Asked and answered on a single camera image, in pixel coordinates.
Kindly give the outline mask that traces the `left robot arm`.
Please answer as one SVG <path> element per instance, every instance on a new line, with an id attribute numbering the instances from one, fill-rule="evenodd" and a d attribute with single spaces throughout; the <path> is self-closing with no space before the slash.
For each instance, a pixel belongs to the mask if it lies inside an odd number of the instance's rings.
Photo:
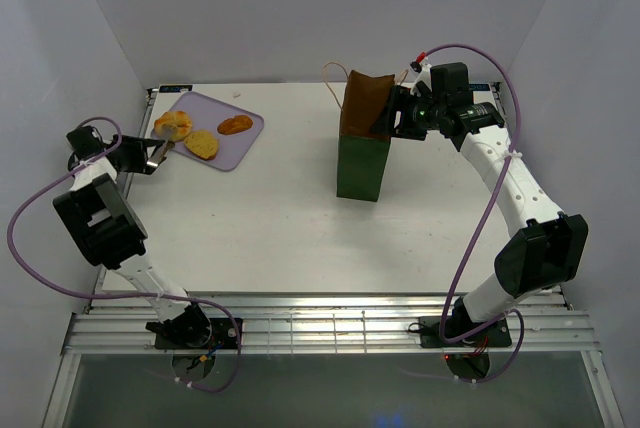
<path id="1" fill-rule="evenodd" d="M 66 135 L 72 148 L 68 169 L 77 168 L 70 190 L 53 207 L 81 254 L 150 293 L 158 320 L 147 329 L 179 347 L 201 348 L 211 341 L 212 324 L 202 308 L 150 260 L 148 238 L 116 181 L 120 173 L 150 175 L 175 146 L 171 130 L 159 139 L 125 136 L 105 142 L 97 128 L 79 126 Z"/>

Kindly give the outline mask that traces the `metal tongs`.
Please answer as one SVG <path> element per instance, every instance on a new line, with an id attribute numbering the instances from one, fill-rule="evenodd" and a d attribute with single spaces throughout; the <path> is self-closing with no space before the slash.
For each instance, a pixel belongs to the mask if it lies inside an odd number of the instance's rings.
<path id="1" fill-rule="evenodd" d="M 167 154 L 176 145 L 175 136 L 178 133 L 178 126 L 176 125 L 164 125 L 161 127 L 160 134 L 158 135 L 161 143 L 154 149 L 153 153 L 147 159 L 146 173 L 154 173 L 158 167 L 166 160 Z"/>

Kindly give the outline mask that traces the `golden bagel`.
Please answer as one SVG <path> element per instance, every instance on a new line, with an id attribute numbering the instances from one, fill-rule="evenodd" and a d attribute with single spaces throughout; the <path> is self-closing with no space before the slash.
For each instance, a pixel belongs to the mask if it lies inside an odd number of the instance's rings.
<path id="1" fill-rule="evenodd" d="M 154 133 L 163 140 L 180 142 L 193 129 L 193 121 L 184 111 L 168 111 L 154 121 Z"/>

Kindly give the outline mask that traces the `brown madeleine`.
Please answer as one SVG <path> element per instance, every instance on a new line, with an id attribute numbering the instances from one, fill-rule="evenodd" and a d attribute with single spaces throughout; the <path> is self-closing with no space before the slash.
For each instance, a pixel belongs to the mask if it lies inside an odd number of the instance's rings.
<path id="1" fill-rule="evenodd" d="M 253 120 L 248 115 L 236 115 L 221 122 L 217 132 L 224 136 L 235 135 L 251 129 L 253 124 Z"/>

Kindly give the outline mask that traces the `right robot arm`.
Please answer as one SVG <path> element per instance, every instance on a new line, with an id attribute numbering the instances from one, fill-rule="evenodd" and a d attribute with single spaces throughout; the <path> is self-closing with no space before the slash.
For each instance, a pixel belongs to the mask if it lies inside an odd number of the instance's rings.
<path id="1" fill-rule="evenodd" d="M 465 64 L 421 60 L 411 68 L 416 80 L 391 89 L 373 132 L 423 141 L 437 131 L 450 140 L 490 190 L 510 236 L 495 257 L 493 274 L 448 303 L 432 329 L 442 341 L 474 345 L 526 298 L 575 278 L 588 224 L 545 194 L 513 150 L 499 110 L 491 102 L 475 102 Z"/>

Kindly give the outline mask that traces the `green paper bag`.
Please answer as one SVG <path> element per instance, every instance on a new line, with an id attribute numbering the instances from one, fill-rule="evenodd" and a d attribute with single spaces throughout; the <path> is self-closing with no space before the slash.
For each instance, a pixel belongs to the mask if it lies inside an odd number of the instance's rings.
<path id="1" fill-rule="evenodd" d="M 340 109 L 336 196 L 376 202 L 379 199 L 391 137 L 372 135 L 369 129 L 381 113 L 391 88 L 393 75 L 372 77 L 356 70 L 344 72 L 346 86 L 339 97 Z"/>

